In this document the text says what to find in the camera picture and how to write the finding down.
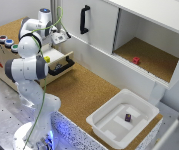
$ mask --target open cabinet compartment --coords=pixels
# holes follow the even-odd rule
[[[139,57],[138,66],[168,88],[179,80],[179,33],[123,9],[119,11],[113,53],[133,66],[133,58]]]

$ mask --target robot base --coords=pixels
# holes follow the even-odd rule
[[[31,128],[31,126],[32,126],[32,122],[26,123],[15,132],[14,137],[13,137],[13,149],[14,150],[23,150],[25,142],[26,142],[23,140],[23,138],[28,132],[28,130]],[[59,142],[59,139],[54,138],[54,144],[58,145],[58,142]],[[24,150],[45,150],[41,142],[38,142],[37,145],[38,146],[36,146],[36,144],[30,145],[29,143],[27,143],[27,146],[25,147]]]

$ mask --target cable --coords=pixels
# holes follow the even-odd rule
[[[57,25],[57,24],[60,22],[60,20],[61,20],[61,18],[62,18],[62,16],[63,16],[63,9],[62,9],[62,7],[58,6],[58,7],[57,7],[57,11],[58,11],[58,8],[61,9],[61,12],[62,12],[62,13],[61,13],[61,16],[60,16],[59,20],[58,20],[54,25],[52,25],[52,26]],[[33,30],[31,33],[36,32],[36,31],[39,31],[39,30],[49,29],[49,28],[51,28],[52,26],[47,27],[47,28],[44,28],[44,29]],[[39,43],[36,41],[36,39],[35,39],[33,36],[32,36],[32,38],[33,38],[33,40],[35,41],[35,43],[37,44],[37,46],[38,46],[38,48],[39,48],[39,50],[40,50],[40,53],[41,53],[41,55],[42,55],[42,57],[43,57],[43,52],[42,52],[42,50],[41,50],[41,48],[40,48],[40,46],[39,46]],[[30,137],[31,137],[31,134],[32,134],[32,132],[33,132],[35,126],[36,126],[36,123],[37,123],[38,118],[39,118],[39,116],[40,116],[40,113],[41,113],[41,111],[42,111],[42,108],[43,108],[43,105],[44,105],[44,101],[45,101],[46,85],[47,85],[47,84],[46,84],[46,78],[45,78],[45,87],[44,87],[44,91],[43,91],[42,105],[41,105],[40,111],[39,111],[39,113],[38,113],[38,116],[37,116],[37,118],[36,118],[36,121],[35,121],[35,123],[34,123],[34,125],[33,125],[33,128],[31,129],[31,132],[30,132],[30,134],[29,134],[29,136],[28,136],[28,138],[27,138],[27,140],[26,140],[26,143],[25,143],[25,145],[24,145],[23,150],[25,149],[25,147],[26,147],[26,145],[27,145],[27,143],[28,143],[28,141],[29,141],[29,139],[30,139]]]

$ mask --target cabinet door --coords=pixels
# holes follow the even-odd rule
[[[85,5],[85,28],[89,32],[80,33],[80,15]],[[86,43],[111,54],[119,9],[102,0],[62,0],[63,24],[74,36]]]

